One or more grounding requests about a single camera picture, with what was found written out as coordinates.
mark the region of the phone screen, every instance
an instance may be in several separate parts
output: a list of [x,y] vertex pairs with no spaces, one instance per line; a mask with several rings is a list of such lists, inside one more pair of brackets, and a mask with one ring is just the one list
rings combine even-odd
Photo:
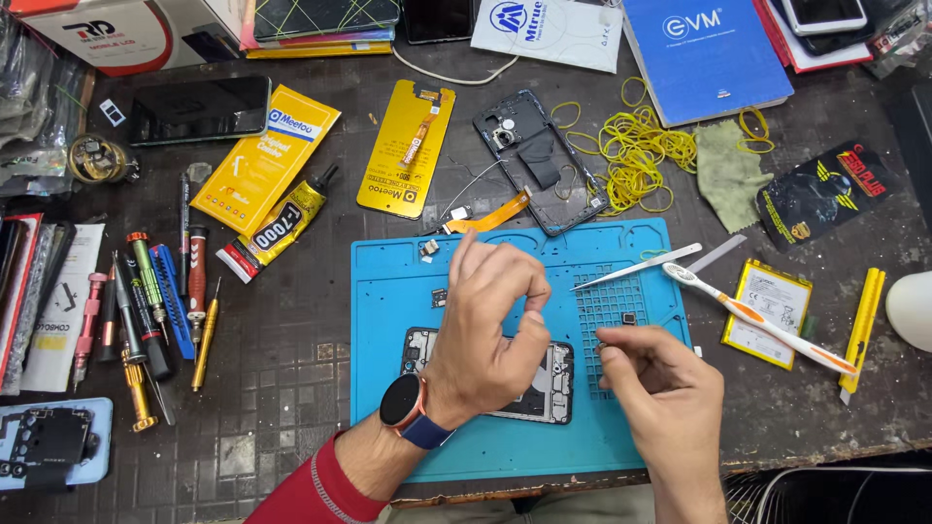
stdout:
[[790,0],[800,24],[857,20],[864,12],[857,0]]
[[408,42],[434,42],[473,35],[473,0],[404,0]]
[[139,88],[130,113],[130,144],[261,133],[270,87],[267,76],[244,76]]

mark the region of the watch face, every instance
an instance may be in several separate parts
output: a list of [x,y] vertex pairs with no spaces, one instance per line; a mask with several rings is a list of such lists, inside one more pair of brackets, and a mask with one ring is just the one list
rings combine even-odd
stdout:
[[414,373],[406,373],[392,382],[382,396],[382,404],[378,408],[378,416],[382,423],[387,426],[401,423],[415,408],[419,393],[420,377]]

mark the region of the pink screwdriver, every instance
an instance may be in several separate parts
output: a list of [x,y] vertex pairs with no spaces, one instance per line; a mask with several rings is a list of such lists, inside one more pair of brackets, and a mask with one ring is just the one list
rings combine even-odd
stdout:
[[72,376],[75,393],[77,393],[77,384],[84,380],[88,371],[88,357],[90,349],[94,346],[94,320],[101,310],[101,291],[103,283],[107,282],[107,275],[91,273],[88,280],[90,281],[90,294],[88,301],[84,303],[84,323],[81,325],[81,336],[77,338],[75,347],[75,373]]

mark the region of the hand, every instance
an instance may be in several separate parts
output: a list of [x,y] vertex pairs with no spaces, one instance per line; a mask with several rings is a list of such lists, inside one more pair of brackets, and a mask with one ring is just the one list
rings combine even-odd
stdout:
[[[501,323],[523,296],[525,313],[509,342]],[[444,320],[421,374],[432,421],[451,430],[528,389],[550,342],[541,316],[549,298],[539,260],[511,244],[477,241],[474,229],[466,233],[450,260]]]
[[599,386],[614,391],[628,418],[658,522],[724,522],[721,373],[662,327],[599,328],[596,336],[604,342]]

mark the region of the smartwatch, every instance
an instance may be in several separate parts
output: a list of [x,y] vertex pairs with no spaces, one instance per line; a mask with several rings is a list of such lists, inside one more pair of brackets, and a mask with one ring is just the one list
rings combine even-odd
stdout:
[[439,448],[457,430],[447,431],[433,423],[424,412],[426,401],[427,380],[417,373],[405,373],[385,390],[378,417],[382,425],[418,448]]

